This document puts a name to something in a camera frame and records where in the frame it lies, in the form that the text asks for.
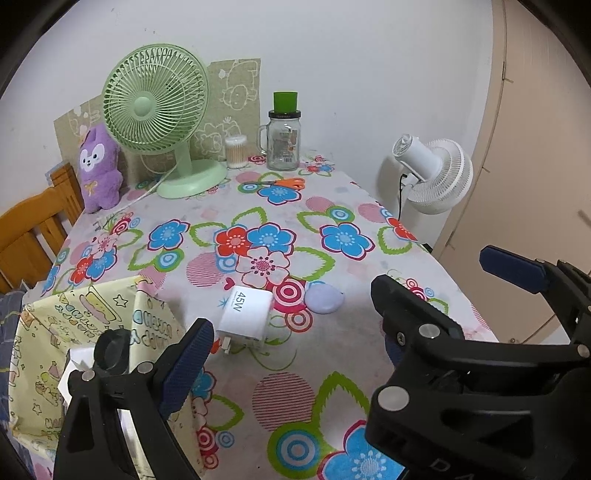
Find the table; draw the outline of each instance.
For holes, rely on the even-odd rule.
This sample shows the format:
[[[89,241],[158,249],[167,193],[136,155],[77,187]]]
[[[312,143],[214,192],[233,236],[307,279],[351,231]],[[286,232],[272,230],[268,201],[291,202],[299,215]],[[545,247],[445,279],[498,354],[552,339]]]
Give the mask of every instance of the table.
[[[295,177],[303,190],[290,188]],[[149,186],[137,185],[120,205]],[[45,295],[136,273],[154,282],[187,327],[197,317],[216,326],[234,285],[274,293],[265,349],[224,355],[216,341],[193,386],[208,479],[396,478],[400,467],[363,438],[369,398],[392,374],[369,295],[377,275],[444,311],[466,338],[496,340],[414,235],[320,155],[283,174],[251,157],[195,197],[153,194],[115,216],[83,215]],[[315,282],[344,292],[343,307],[307,310],[304,292]]]

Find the white charger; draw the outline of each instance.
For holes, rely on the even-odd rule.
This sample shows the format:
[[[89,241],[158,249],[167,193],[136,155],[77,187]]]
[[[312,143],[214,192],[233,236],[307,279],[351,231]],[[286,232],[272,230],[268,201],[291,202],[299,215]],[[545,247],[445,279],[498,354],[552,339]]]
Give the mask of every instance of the white charger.
[[[217,334],[222,349],[230,352],[230,343],[250,348],[265,344],[269,313],[273,308],[273,293],[257,288],[234,286],[223,308]]]

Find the plush toy face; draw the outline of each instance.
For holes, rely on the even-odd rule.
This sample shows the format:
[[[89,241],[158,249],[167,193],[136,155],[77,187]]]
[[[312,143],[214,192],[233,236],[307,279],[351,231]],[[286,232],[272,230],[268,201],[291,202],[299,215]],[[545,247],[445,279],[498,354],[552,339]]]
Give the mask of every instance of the plush toy face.
[[[109,136],[105,125],[91,128],[80,147],[80,176],[90,179],[117,168],[119,147]]]

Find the white fan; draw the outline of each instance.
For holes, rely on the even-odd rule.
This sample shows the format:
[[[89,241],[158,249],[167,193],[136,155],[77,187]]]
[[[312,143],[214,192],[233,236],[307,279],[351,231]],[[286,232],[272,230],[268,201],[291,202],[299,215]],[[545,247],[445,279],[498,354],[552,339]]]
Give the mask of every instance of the white fan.
[[[411,174],[403,179],[401,209],[408,200],[428,215],[456,206],[472,184],[472,162],[453,140],[433,140],[427,145],[405,134],[392,148],[396,160]]]

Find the red flower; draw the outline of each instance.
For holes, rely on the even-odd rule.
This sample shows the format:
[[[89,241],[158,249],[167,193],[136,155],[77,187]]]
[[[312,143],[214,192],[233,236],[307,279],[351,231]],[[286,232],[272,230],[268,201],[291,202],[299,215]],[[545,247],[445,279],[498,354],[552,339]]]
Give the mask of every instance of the red flower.
[[[392,227],[394,227],[394,233],[396,236],[402,240],[410,240],[411,242],[416,242],[417,237],[415,237],[411,232],[404,228],[404,225],[401,224],[398,220],[394,217],[388,217],[386,220]]]
[[[217,243],[217,254],[220,257],[229,257],[232,254],[245,257],[252,245],[246,239],[246,229],[241,226],[234,226],[228,230],[218,232],[215,241]]]
[[[73,285],[78,285],[82,283],[82,280],[86,278],[86,270],[90,267],[92,263],[92,255],[87,258],[82,258],[77,264],[76,268],[70,275],[70,283]]]

